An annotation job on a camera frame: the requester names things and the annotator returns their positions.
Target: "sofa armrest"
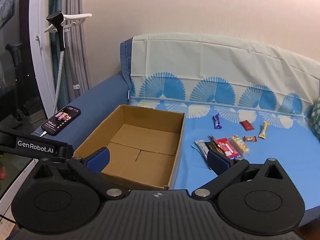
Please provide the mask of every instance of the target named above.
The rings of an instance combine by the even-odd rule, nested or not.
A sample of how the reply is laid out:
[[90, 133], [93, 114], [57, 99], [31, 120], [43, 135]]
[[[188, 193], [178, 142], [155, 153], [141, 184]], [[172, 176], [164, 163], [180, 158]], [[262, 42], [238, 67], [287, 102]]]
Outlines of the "sofa armrest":
[[[122, 74], [118, 73], [108, 78], [69, 104], [81, 110], [76, 119], [56, 136], [47, 134], [45, 137], [66, 142], [76, 150], [117, 106], [128, 103], [128, 91], [129, 87]], [[35, 132], [41, 134], [43, 131], [39, 127]]]

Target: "cardboard box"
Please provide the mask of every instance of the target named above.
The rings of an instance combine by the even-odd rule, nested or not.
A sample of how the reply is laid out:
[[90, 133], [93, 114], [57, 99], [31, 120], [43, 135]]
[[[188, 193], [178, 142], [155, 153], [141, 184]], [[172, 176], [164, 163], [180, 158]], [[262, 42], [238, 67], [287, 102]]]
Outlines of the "cardboard box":
[[184, 114], [118, 106], [79, 146], [86, 157], [108, 147], [110, 163], [101, 176], [129, 189], [173, 188], [180, 164]]

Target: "purple candy wrapper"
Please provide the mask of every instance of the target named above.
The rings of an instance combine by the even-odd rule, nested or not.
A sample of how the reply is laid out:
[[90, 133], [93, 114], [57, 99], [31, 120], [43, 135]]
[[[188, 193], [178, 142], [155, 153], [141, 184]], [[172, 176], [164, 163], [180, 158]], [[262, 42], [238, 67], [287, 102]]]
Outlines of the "purple candy wrapper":
[[222, 128], [222, 125], [220, 124], [219, 117], [220, 117], [219, 114], [216, 114], [216, 115], [213, 116], [213, 119], [214, 119], [214, 128], [215, 128], [215, 129], [221, 129], [221, 128]]

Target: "curtain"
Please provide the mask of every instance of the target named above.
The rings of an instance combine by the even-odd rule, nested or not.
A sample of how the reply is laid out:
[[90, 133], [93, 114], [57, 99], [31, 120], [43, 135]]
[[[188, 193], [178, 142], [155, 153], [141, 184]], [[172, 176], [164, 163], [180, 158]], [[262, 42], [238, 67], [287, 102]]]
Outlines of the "curtain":
[[[49, 13], [62, 11], [63, 14], [81, 14], [82, 0], [49, 0]], [[57, 83], [60, 47], [57, 33], [50, 34], [54, 83]], [[61, 77], [58, 109], [63, 108], [89, 88], [87, 59], [84, 46], [83, 26], [73, 26], [65, 33], [64, 67]]]

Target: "glass door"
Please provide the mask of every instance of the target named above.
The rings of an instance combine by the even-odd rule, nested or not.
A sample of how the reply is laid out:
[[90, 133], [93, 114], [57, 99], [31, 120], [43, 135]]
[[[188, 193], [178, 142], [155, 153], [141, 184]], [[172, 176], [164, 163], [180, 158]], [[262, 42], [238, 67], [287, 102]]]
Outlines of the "glass door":
[[[32, 133], [45, 120], [31, 57], [29, 0], [0, 0], [0, 126]], [[0, 153], [0, 197], [30, 161]]]

